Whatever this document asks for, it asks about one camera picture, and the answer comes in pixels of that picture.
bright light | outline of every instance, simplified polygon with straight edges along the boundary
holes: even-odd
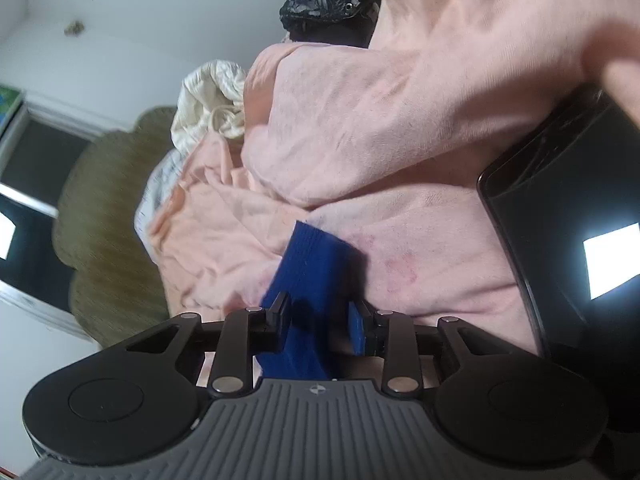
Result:
[[[584,241],[591,299],[640,274],[640,224]]]
[[[6,216],[0,213],[0,258],[6,260],[11,246],[11,240],[14,239],[15,224]]]

pink blanket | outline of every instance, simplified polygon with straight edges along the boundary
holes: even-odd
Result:
[[[535,352],[475,183],[589,79],[640,120],[640,0],[383,0],[369,50],[269,47],[242,162],[208,134],[151,225],[172,314],[257,304],[305,219],[367,255],[377,308]]]

blue sock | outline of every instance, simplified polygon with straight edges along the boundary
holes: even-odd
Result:
[[[328,351],[335,308],[344,308],[344,285],[355,249],[320,229],[297,222],[273,281],[262,298],[269,308],[280,292],[291,297],[291,325],[279,354],[257,355],[264,377],[323,380],[337,377]]]

green poster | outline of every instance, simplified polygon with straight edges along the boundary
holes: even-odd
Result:
[[[20,92],[0,86],[0,133],[11,119],[20,104]]]

gray ribbed surface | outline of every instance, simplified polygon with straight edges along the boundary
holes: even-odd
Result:
[[[47,458],[24,480],[604,479],[586,462],[516,471],[468,457],[421,406],[382,396],[370,381],[264,380],[258,391],[212,404],[173,449],[139,463],[89,468]]]

